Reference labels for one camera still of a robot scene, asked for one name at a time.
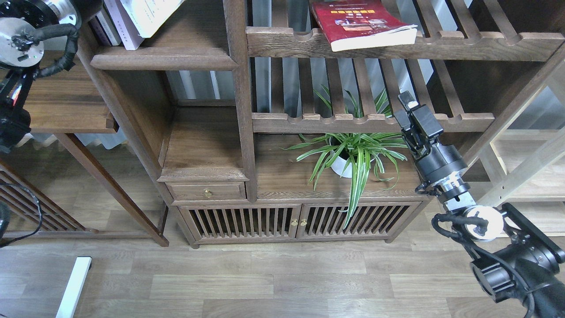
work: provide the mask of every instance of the spider plant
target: spider plant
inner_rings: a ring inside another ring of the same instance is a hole
[[[322,86],[324,92],[329,96],[329,90],[327,87]],[[330,100],[324,97],[320,92],[314,91],[318,97],[324,102],[326,106],[330,109],[332,104]],[[353,116],[362,117],[363,111],[359,105],[359,102],[353,97],[351,92],[345,91],[351,98],[353,104]],[[375,98],[375,109],[379,114],[385,114],[386,117],[392,116],[392,111],[388,104],[388,98],[386,92],[383,91]],[[345,169],[347,167],[352,167],[352,177],[351,177],[351,187],[349,195],[349,203],[346,210],[342,212],[347,213],[344,229],[348,225],[353,213],[355,212],[361,193],[365,189],[367,184],[367,179],[371,171],[371,161],[375,160],[375,165],[373,168],[373,173],[379,181],[390,181],[394,179],[386,178],[382,179],[379,174],[385,173],[385,166],[383,164],[383,159],[388,159],[396,169],[396,179],[398,182],[398,160],[406,160],[406,156],[403,154],[391,150],[391,148],[406,148],[406,144],[402,140],[402,135],[400,133],[384,133],[384,132],[374,132],[372,134],[361,134],[361,133],[326,133],[323,136],[316,137],[313,139],[307,139],[302,134],[300,134],[302,143],[286,148],[300,149],[304,147],[309,147],[313,144],[323,143],[324,145],[309,150],[296,158],[297,161],[303,160],[306,157],[312,156],[313,154],[320,154],[316,165],[314,166],[314,171],[310,176],[309,182],[314,181],[314,190],[318,184],[318,179],[322,172],[333,165],[339,156],[346,159]],[[389,190],[396,185],[396,182],[392,187],[383,189]]]

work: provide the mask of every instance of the wooden cabinet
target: wooden cabinet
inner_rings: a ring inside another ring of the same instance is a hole
[[[307,33],[289,28],[287,12],[292,8],[285,0],[272,1],[272,25],[259,27],[251,22],[253,8],[246,5],[251,2],[187,0],[136,51],[100,48],[88,30],[81,34],[79,55],[88,74],[193,247],[219,241],[297,239],[295,230],[303,240],[382,234],[382,228],[375,232],[364,227],[372,221],[363,220],[360,227],[352,225],[353,232],[326,235],[325,223],[317,218],[324,214],[323,207],[347,202],[348,182],[325,173],[314,191],[307,183],[313,163],[295,162],[296,152],[281,150],[299,142],[297,133],[398,131],[394,119],[371,109],[373,94],[378,92],[368,85],[368,74],[375,69],[368,65],[376,65],[393,109],[399,109],[400,86],[392,59],[403,60],[417,98],[444,126],[445,140],[455,143],[471,164],[505,120],[516,114],[565,58],[561,18],[565,3],[559,1],[516,5],[510,0],[485,0],[474,1],[468,9],[462,0],[446,0],[458,27],[454,31],[443,29],[430,1],[414,0],[422,26],[416,44],[342,52],[330,50],[317,25]],[[396,1],[383,0],[383,4],[399,16]],[[271,61],[268,111],[258,110],[255,102],[257,81],[251,70],[259,58]],[[299,110],[285,109],[283,58],[298,62]],[[334,113],[316,107],[311,58],[324,59]],[[342,61],[354,68],[363,118],[346,114],[337,58],[347,59]],[[431,60],[429,80],[418,59]],[[230,71],[235,99],[174,100],[164,80],[165,70]],[[403,226],[428,200],[414,194],[418,183],[412,162],[404,162],[395,188],[383,190],[386,186],[369,182],[361,202],[368,204],[365,208],[396,209],[402,213],[397,223]],[[211,198],[201,197],[206,196],[204,186]],[[301,216],[299,207],[309,204],[322,210]],[[267,213],[276,207],[283,209],[277,217]],[[365,210],[358,217],[377,214],[379,209]],[[234,229],[236,224],[255,225],[250,220],[259,216],[258,236]],[[293,228],[295,218],[299,224],[304,218],[311,226]],[[384,231],[394,237],[389,233],[394,228]]]

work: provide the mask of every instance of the red book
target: red book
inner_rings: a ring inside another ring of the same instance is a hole
[[[416,41],[417,25],[393,17],[380,0],[314,2],[312,12],[334,52]]]

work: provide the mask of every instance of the wooden drawer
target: wooden drawer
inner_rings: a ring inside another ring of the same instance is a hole
[[[243,182],[183,184],[167,183],[175,201],[245,199]]]

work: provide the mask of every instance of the wooden leg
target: wooden leg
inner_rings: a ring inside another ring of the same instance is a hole
[[[74,134],[55,134],[75,159],[92,175],[116,201],[139,223],[143,229],[161,246],[169,246],[169,241],[147,218],[147,215],[133,202],[104,167]]]

